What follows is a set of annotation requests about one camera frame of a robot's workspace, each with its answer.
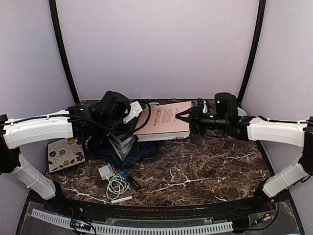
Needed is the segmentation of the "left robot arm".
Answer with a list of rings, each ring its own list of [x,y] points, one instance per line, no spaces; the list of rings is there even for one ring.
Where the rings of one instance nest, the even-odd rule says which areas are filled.
[[[29,143],[52,140],[120,134],[118,129],[143,111],[139,101],[107,91],[90,106],[77,105],[52,114],[13,119],[0,117],[0,171],[20,180],[35,191],[58,213],[66,213],[69,203],[60,185],[41,174],[21,153]]]

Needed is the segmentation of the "navy blue student backpack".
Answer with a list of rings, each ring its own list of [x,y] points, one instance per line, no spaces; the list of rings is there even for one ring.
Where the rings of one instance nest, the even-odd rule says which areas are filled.
[[[121,161],[108,138],[109,137],[88,136],[79,138],[78,141],[89,154],[97,159],[110,163],[117,169],[129,168],[138,162],[155,156],[158,153],[158,144],[156,142],[139,142],[137,139],[125,160]]]

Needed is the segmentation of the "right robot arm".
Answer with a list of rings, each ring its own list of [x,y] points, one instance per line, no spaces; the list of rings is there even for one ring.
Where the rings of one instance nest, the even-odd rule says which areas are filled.
[[[229,136],[242,141],[271,141],[302,148],[302,155],[280,173],[269,177],[261,184],[250,200],[250,209],[261,212],[268,205],[268,199],[281,191],[304,181],[313,174],[313,119],[274,120],[262,116],[244,116],[239,113],[236,96],[230,93],[215,94],[215,110],[211,114],[206,100],[199,98],[196,106],[176,118],[189,123],[195,134],[206,130],[222,130]]]

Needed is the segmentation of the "pink book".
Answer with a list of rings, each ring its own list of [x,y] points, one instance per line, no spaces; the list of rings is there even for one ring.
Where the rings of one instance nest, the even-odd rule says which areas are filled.
[[[187,122],[175,118],[175,115],[192,107],[191,101],[157,105],[151,108],[148,123],[134,132],[138,141],[166,141],[188,138],[190,127]]]

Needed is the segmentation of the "grey ianra magazine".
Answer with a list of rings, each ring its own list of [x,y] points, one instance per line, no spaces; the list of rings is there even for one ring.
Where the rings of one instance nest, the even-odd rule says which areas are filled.
[[[111,143],[114,151],[121,161],[124,161],[127,155],[130,153],[133,144],[137,140],[137,137],[132,135],[110,135],[109,142]]]

